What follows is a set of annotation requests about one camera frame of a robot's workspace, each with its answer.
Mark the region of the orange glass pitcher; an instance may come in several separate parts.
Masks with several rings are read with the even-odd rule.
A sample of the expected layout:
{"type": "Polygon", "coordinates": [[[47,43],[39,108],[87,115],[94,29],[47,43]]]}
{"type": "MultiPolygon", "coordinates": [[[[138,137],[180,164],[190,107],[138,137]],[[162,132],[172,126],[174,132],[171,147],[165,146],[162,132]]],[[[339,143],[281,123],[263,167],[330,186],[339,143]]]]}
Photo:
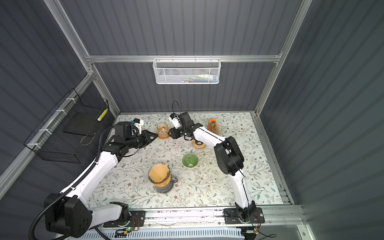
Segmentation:
{"type": "Polygon", "coordinates": [[[159,123],[156,128],[159,139],[167,139],[170,137],[168,135],[170,128],[166,123],[159,123]]]}

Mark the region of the orange coffee filter box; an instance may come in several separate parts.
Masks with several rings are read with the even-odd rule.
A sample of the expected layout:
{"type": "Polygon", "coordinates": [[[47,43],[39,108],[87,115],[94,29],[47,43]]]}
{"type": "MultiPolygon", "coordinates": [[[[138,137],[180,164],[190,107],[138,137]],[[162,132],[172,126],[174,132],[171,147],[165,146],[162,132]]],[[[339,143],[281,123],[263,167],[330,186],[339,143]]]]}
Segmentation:
{"type": "Polygon", "coordinates": [[[220,125],[217,119],[210,119],[208,122],[208,130],[216,135],[220,134],[220,125]]]}

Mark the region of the clear grey glass pitcher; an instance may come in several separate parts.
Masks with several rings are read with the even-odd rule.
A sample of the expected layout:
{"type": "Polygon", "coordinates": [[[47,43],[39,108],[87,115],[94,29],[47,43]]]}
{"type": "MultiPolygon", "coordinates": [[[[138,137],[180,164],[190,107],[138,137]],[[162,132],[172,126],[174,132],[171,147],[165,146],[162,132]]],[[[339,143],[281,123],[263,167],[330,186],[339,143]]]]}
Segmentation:
{"type": "Polygon", "coordinates": [[[179,181],[179,178],[171,177],[170,182],[168,184],[166,184],[164,187],[154,186],[154,189],[158,193],[165,194],[165,193],[168,193],[173,188],[174,184],[176,184],[178,181],[179,181]]]}

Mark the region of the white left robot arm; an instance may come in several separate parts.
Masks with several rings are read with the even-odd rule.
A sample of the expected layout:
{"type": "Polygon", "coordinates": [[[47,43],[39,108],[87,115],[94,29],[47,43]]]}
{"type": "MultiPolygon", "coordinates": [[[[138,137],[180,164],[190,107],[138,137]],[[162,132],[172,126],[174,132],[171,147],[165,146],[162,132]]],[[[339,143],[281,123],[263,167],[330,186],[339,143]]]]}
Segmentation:
{"type": "Polygon", "coordinates": [[[59,234],[59,239],[79,238],[89,229],[97,230],[107,222],[128,224],[131,214],[128,204],[111,202],[104,207],[86,206],[89,197],[100,181],[122,158],[129,157],[129,151],[145,148],[158,134],[142,129],[143,122],[134,119],[119,122],[111,128],[114,134],[103,142],[107,130],[103,131],[97,149],[97,155],[90,165],[67,187],[58,194],[50,194],[44,202],[44,209],[36,217],[29,230],[29,239],[35,239],[35,227],[41,218],[45,219],[46,229],[59,234]]]}

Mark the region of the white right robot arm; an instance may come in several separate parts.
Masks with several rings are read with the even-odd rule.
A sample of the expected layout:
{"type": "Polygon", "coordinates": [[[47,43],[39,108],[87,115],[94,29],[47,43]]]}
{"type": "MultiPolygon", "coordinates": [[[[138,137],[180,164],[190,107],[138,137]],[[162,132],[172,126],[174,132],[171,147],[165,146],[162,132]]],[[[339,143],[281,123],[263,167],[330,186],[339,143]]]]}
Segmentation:
{"type": "Polygon", "coordinates": [[[220,170],[228,175],[236,198],[237,215],[241,222],[249,223],[257,208],[252,199],[243,173],[245,158],[233,137],[221,137],[202,124],[194,123],[189,113],[172,113],[169,117],[174,127],[168,132],[172,139],[183,137],[186,141],[194,140],[214,149],[220,170]]]}

